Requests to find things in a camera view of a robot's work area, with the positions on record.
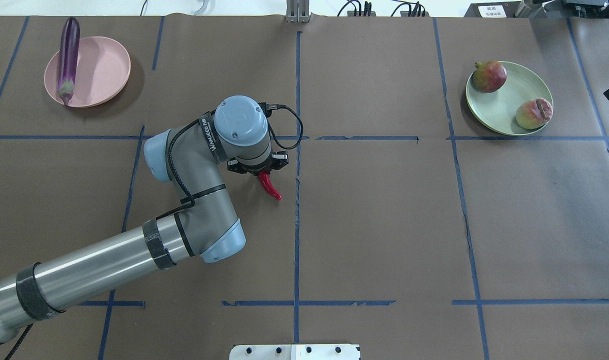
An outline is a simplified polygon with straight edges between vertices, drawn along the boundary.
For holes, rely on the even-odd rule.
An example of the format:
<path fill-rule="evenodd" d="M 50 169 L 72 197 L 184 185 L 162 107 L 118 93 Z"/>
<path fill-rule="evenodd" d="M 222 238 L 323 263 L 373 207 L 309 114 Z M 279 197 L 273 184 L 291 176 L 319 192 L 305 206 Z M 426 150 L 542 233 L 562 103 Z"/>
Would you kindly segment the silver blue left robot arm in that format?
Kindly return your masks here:
<path fill-rule="evenodd" d="M 289 162 L 268 118 L 284 104 L 235 95 L 182 128 L 147 139 L 143 154 L 180 205 L 140 227 L 0 280 L 0 346 L 39 321 L 154 271 L 199 256 L 207 264 L 235 255 L 247 239 L 219 170 L 258 178 Z"/>

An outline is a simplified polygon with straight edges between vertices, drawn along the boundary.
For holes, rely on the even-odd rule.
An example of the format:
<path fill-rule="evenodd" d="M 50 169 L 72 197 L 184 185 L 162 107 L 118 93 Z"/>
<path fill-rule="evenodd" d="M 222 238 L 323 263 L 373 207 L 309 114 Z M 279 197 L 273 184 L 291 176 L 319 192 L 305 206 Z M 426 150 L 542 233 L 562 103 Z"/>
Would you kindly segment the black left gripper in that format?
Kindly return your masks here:
<path fill-rule="evenodd" d="M 245 164 L 241 158 L 231 158 L 227 161 L 227 171 L 237 174 L 252 174 L 258 176 L 265 171 L 278 171 L 289 164 L 288 152 L 271 152 L 268 157 L 257 164 Z"/>

